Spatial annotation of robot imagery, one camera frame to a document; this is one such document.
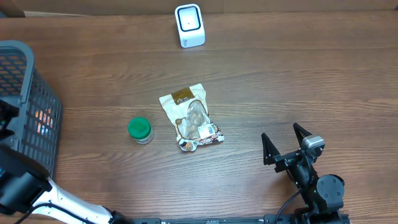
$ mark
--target food bag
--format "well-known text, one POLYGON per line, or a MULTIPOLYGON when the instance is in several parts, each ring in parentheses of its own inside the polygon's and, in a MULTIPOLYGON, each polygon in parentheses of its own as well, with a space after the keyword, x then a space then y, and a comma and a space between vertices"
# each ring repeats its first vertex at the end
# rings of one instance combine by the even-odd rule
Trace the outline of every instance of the food bag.
POLYGON ((224 141, 224 134, 211 122, 206 104, 206 91, 197 84, 159 98, 177 132, 177 143, 183 151, 224 141))

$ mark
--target wooden table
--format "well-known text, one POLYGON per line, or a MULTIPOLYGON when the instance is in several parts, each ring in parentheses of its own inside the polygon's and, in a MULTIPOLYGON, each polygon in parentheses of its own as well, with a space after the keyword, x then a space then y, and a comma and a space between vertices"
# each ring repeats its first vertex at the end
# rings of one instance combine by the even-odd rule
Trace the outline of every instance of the wooden table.
POLYGON ((65 106, 57 184, 134 218, 276 213, 296 189, 262 164, 260 134, 290 152, 298 122, 325 139, 315 168, 344 178, 352 223, 397 222, 398 12, 203 17, 206 44, 185 50, 174 15, 0 21, 65 106), (187 154, 159 97, 197 83, 226 141, 187 154), (135 116, 148 145, 127 132, 135 116))

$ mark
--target green jar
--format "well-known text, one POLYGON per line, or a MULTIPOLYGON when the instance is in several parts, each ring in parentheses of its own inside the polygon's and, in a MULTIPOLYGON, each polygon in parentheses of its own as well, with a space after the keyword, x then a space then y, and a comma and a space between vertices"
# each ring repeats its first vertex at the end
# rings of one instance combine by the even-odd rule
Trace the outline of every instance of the green jar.
POLYGON ((132 119, 128 126, 129 133, 138 144, 148 144, 154 138, 154 130, 149 121, 142 117, 132 119))

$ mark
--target orange object in basket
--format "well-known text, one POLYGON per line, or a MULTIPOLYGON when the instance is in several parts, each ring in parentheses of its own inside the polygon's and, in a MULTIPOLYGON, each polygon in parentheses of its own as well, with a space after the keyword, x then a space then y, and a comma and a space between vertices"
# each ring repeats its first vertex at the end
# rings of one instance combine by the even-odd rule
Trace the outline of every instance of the orange object in basket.
MULTIPOLYGON (((43 111, 40 111, 40 114, 39 114, 38 111, 36 111, 35 115, 36 115, 36 118, 38 118, 39 120, 43 121, 45 124, 49 125, 52 128, 52 119, 50 118, 50 116, 48 116, 43 111)), ((40 123, 38 123, 38 125, 37 125, 37 132, 38 133, 40 133, 41 127, 42 127, 42 125, 40 123)))

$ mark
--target gray basket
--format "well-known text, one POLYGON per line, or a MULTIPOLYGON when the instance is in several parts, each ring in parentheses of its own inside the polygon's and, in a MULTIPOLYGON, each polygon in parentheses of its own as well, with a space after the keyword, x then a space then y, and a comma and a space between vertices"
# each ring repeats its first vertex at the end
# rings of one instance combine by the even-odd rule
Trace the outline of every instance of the gray basket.
POLYGON ((63 108, 35 69, 32 50, 16 40, 0 41, 0 100, 20 108, 7 127, 15 135, 0 143, 41 163, 53 179, 63 108))

